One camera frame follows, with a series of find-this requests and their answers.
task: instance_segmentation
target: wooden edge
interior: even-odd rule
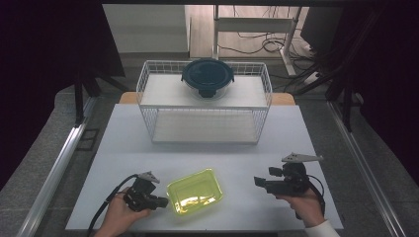
[[[121,96],[120,104],[135,104],[136,92],[125,92]],[[289,93],[272,93],[273,106],[295,106],[293,95]]]

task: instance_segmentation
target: hand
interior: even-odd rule
[[[150,209],[140,212],[131,210],[124,201],[124,194],[128,190],[125,188],[120,194],[115,195],[108,206],[105,220],[95,237],[118,236],[128,230],[128,228],[138,219],[148,216]]]
[[[306,228],[317,226],[325,221],[321,212],[320,202],[312,189],[308,189],[300,197],[280,195],[275,195],[275,197],[286,200],[291,205],[291,208],[301,217]]]

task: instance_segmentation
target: forearm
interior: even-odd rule
[[[339,237],[339,234],[328,220],[317,226],[305,228],[305,233],[307,233],[309,237]]]

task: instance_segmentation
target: white table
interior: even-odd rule
[[[302,229],[302,221],[283,200],[254,185],[268,180],[268,167],[281,168],[292,152],[315,155],[298,106],[272,106],[257,145],[153,144],[137,105],[116,105],[85,185],[67,223],[68,230],[87,229],[105,197],[124,178],[152,171],[160,179],[153,192],[166,197],[166,186],[205,168],[213,168],[223,199],[200,211],[178,216],[169,205],[137,221],[141,232],[277,232]],[[326,218],[343,228],[318,162],[305,163],[307,174],[325,187]],[[105,211],[96,222],[99,228]]]

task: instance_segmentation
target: yellow plastic container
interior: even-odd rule
[[[172,182],[167,186],[167,195],[179,215],[195,212],[222,199],[222,191],[212,169]]]

